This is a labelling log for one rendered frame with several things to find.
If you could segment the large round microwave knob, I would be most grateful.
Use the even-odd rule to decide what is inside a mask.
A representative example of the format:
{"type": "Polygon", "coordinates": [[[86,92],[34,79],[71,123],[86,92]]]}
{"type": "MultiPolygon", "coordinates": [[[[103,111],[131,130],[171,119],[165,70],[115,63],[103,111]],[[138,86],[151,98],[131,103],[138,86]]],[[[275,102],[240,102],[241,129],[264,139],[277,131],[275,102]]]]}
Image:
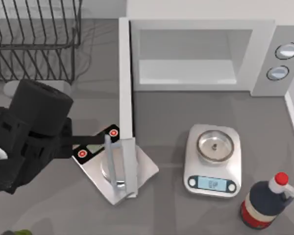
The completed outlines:
{"type": "Polygon", "coordinates": [[[288,60],[294,57],[294,42],[280,45],[275,50],[275,57],[279,60],[288,60]]]}

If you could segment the dark bottle with red cap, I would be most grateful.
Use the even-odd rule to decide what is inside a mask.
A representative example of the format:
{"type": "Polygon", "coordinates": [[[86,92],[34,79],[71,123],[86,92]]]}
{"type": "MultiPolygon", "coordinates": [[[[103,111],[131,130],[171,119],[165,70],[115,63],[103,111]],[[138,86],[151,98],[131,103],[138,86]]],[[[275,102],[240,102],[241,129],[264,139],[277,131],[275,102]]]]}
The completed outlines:
{"type": "Polygon", "coordinates": [[[289,176],[278,172],[268,181],[256,182],[240,206],[242,221],[250,228],[263,230],[294,200],[294,187],[289,176]]]}

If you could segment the green object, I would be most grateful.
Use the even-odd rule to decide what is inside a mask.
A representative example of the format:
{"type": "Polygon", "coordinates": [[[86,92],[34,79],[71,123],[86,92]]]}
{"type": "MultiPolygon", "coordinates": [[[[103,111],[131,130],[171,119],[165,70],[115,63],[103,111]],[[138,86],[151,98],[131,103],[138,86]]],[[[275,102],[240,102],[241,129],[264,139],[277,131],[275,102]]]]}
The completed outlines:
{"type": "Polygon", "coordinates": [[[33,235],[33,234],[30,230],[22,229],[17,231],[7,230],[2,232],[0,235],[33,235]]]}

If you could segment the small round microwave knob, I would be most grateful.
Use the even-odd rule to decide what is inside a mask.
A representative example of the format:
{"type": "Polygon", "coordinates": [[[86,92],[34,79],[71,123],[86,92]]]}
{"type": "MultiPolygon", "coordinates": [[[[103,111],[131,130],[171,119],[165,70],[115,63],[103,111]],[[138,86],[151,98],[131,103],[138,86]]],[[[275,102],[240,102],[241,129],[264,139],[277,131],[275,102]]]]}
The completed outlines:
{"type": "Polygon", "coordinates": [[[278,66],[270,68],[267,72],[267,78],[271,81],[282,80],[289,74],[289,69],[286,66],[278,66]]]}

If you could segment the white microwave door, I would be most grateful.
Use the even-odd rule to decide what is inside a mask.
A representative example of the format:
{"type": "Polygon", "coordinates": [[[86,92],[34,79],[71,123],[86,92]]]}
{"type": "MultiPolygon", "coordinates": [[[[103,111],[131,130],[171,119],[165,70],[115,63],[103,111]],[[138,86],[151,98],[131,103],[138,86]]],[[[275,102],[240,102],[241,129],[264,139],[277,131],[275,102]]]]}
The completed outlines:
{"type": "Polygon", "coordinates": [[[132,86],[129,21],[119,19],[119,101],[120,101],[120,140],[125,177],[125,191],[129,197],[138,194],[136,144],[133,137],[132,86]]]}

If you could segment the white scale with round pan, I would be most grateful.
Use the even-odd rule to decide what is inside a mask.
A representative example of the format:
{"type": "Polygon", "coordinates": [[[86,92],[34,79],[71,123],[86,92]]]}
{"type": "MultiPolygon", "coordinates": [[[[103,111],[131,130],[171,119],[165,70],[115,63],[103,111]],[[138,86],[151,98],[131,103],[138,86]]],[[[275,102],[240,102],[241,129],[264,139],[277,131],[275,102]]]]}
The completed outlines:
{"type": "Polygon", "coordinates": [[[194,194],[231,198],[242,186],[240,136],[230,127],[195,124],[185,150],[183,183],[194,194]]]}

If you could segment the pale microwave oven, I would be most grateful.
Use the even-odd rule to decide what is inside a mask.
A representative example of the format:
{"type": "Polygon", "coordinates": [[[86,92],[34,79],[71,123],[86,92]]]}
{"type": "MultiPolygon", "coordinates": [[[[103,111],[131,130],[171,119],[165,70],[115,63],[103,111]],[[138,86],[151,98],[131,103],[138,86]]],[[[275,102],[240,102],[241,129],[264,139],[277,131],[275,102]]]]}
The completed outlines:
{"type": "Polygon", "coordinates": [[[248,91],[284,96],[294,57],[275,50],[294,42],[294,0],[128,0],[137,91],[248,91]],[[271,81],[270,68],[286,66],[271,81]]]}

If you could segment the silver scale with black panel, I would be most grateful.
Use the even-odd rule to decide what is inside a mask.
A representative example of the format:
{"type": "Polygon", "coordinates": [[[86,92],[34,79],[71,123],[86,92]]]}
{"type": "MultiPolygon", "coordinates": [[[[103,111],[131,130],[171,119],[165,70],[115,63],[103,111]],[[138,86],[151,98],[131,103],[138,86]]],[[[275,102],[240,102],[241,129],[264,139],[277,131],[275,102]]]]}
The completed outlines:
{"type": "MultiPolygon", "coordinates": [[[[120,129],[117,125],[112,124],[108,126],[95,136],[105,136],[106,134],[111,137],[112,142],[121,142],[120,129]]],[[[139,189],[158,173],[159,168],[139,146],[136,145],[135,149],[139,189]]],[[[72,157],[110,204],[115,205],[125,198],[130,198],[126,194],[125,188],[113,189],[102,174],[101,163],[104,158],[104,144],[76,145],[73,147],[72,157]]]]}

